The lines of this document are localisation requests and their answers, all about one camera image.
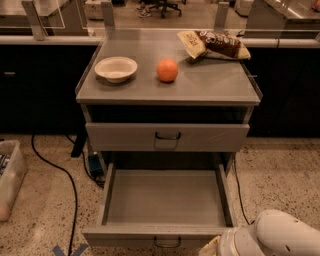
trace orange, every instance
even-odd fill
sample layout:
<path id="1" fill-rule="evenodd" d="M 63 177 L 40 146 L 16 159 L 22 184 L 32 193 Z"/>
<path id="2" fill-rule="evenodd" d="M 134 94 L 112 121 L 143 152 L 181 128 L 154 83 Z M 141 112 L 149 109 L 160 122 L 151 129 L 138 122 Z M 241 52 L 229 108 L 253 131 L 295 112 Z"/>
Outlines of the orange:
<path id="1" fill-rule="evenodd" d="M 173 59 L 162 59 L 157 65 L 157 74 L 162 82 L 172 82 L 178 75 L 178 64 Z"/>

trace drawer handle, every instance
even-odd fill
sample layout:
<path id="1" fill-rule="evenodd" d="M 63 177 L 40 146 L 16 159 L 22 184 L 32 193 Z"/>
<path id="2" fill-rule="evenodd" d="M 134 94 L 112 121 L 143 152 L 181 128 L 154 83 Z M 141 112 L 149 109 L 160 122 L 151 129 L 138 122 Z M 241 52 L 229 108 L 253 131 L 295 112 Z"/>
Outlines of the drawer handle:
<path id="1" fill-rule="evenodd" d="M 173 136 L 173 137 L 162 137 L 159 135 L 158 132 L 156 132 L 155 136 L 159 140 L 178 140 L 181 138 L 181 132 L 178 132 L 177 136 Z"/>
<path id="2" fill-rule="evenodd" d="M 178 242 L 176 244 L 159 244 L 156 236 L 153 241 L 154 245 L 159 248 L 178 248 L 181 245 L 181 237 L 178 238 Z"/>

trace gray cabinet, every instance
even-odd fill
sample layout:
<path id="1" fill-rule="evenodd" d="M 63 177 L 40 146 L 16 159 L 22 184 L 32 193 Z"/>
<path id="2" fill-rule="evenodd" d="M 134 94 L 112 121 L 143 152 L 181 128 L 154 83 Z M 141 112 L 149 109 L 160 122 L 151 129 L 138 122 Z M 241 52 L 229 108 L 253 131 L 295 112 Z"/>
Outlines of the gray cabinet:
<path id="1" fill-rule="evenodd" d="M 83 230 L 91 246 L 201 247 L 236 225 L 226 175 L 260 98 L 239 62 L 189 65 L 176 33 L 108 31 L 77 88 L 106 176 L 97 223 Z M 111 56 L 135 59 L 136 75 L 98 78 Z M 170 84 L 155 73 L 164 56 L 179 66 Z"/>

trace cabinet top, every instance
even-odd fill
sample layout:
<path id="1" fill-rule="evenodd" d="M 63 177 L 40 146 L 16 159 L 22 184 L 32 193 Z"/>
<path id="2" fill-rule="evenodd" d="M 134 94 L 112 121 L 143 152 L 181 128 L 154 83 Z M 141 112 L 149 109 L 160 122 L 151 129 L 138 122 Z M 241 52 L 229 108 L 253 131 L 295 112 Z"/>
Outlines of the cabinet top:
<path id="1" fill-rule="evenodd" d="M 83 104 L 137 105 L 258 105 L 260 99 L 239 61 L 204 59 L 190 65 L 175 29 L 111 29 L 79 83 Z M 123 84 L 98 78 L 95 65 L 104 58 L 124 56 L 138 64 L 136 75 Z M 163 58 L 178 63 L 172 83 L 157 79 Z"/>

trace open drawer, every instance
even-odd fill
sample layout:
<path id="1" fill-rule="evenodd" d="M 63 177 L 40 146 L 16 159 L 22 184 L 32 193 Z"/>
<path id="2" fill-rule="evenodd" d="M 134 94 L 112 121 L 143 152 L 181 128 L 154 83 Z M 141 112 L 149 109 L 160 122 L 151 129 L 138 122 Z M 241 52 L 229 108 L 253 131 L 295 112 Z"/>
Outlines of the open drawer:
<path id="1" fill-rule="evenodd" d="M 90 246 L 194 247 L 236 225 L 219 154 L 117 152 Z"/>

